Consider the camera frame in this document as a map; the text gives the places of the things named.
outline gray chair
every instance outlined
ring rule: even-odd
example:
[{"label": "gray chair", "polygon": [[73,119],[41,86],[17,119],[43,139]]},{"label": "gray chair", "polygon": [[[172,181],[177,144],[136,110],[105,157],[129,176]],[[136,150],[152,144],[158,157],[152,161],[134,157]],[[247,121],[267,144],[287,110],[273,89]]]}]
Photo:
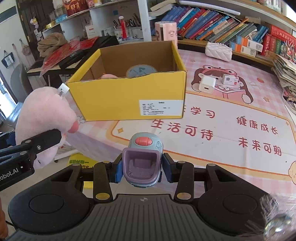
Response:
[{"label": "gray chair", "polygon": [[19,64],[14,69],[10,77],[10,85],[12,92],[18,100],[18,104],[4,123],[15,129],[22,105],[27,96],[33,91],[23,64]]},{"label": "gray chair", "polygon": [[22,103],[33,91],[23,64],[19,64],[14,69],[10,77],[10,86],[17,100]]}]

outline toy tag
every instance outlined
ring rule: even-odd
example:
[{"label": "toy tag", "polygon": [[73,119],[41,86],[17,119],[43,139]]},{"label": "toy tag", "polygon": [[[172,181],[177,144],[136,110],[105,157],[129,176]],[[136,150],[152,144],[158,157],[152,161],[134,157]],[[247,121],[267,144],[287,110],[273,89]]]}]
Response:
[{"label": "toy tag", "polygon": [[69,87],[66,86],[64,83],[58,88],[59,96],[64,97],[65,94],[69,91]]}]

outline fluffy white fur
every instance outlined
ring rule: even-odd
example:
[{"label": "fluffy white fur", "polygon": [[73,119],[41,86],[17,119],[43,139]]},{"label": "fluffy white fur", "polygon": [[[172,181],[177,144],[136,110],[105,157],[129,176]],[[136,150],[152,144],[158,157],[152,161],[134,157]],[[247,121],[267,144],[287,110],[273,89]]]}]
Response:
[{"label": "fluffy white fur", "polygon": [[65,98],[58,95],[52,87],[34,90],[25,100],[15,128],[15,141],[19,145],[23,140],[42,132],[58,129],[62,133],[61,142],[39,154],[34,161],[34,168],[42,168],[50,163],[58,147],[65,142],[66,133],[78,130],[75,112]]}]

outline pink oval button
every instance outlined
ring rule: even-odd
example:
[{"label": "pink oval button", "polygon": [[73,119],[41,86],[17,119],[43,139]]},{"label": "pink oval button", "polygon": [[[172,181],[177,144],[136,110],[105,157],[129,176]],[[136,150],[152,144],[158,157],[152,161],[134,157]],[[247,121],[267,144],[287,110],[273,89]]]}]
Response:
[{"label": "pink oval button", "polygon": [[150,146],[152,144],[152,140],[149,137],[138,137],[135,140],[135,143],[139,146]]}]

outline yellow plastic bag on floor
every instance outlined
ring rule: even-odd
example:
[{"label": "yellow plastic bag on floor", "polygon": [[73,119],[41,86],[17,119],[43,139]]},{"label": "yellow plastic bag on floor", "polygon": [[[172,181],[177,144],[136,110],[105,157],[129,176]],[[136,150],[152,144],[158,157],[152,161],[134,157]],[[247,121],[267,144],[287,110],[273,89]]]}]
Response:
[{"label": "yellow plastic bag on floor", "polygon": [[[87,156],[82,155],[81,153],[77,153],[70,156],[68,166],[74,163],[80,163],[82,165],[82,168],[88,168],[88,167],[94,167],[94,165],[98,163],[98,161],[90,159]],[[84,182],[83,187],[92,189],[94,187],[94,184],[93,182]]]}]

